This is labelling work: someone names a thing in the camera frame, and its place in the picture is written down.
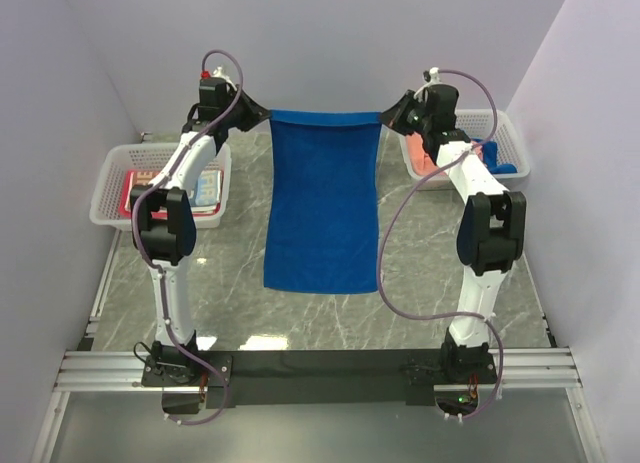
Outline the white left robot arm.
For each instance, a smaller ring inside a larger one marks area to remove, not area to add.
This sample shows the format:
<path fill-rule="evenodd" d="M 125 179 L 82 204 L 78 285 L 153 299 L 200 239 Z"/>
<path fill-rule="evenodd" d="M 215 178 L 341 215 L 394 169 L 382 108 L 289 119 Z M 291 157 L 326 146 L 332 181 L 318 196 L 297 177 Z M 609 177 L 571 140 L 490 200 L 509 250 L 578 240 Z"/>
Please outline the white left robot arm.
<path fill-rule="evenodd" d="M 150 376 L 188 385 L 208 372 L 198 355 L 188 308 L 188 258 L 197 239 L 189 196 L 229 131 L 246 132 L 269 116 L 241 85 L 202 71 L 199 100 L 187 115 L 173 155 L 151 182 L 131 189 L 132 237 L 149 269 L 156 307 L 156 333 L 145 363 Z"/>

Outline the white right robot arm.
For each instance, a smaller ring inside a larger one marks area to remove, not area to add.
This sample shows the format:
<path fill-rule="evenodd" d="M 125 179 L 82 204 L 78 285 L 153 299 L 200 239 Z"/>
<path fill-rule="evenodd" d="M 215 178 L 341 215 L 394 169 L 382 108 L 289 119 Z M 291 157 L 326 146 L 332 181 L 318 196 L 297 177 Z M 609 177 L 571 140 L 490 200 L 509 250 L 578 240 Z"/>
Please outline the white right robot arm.
<path fill-rule="evenodd" d="M 419 135 L 436 166 L 432 173 L 446 175 L 464 204 L 456 239 L 463 282 L 441 346 L 440 372 L 448 382 L 493 382 L 491 318 L 499 289 L 523 253 L 526 198 L 489 172 L 478 155 L 479 143 L 457 127 L 458 98 L 458 90 L 447 84 L 408 90 L 379 120 L 401 135 Z"/>

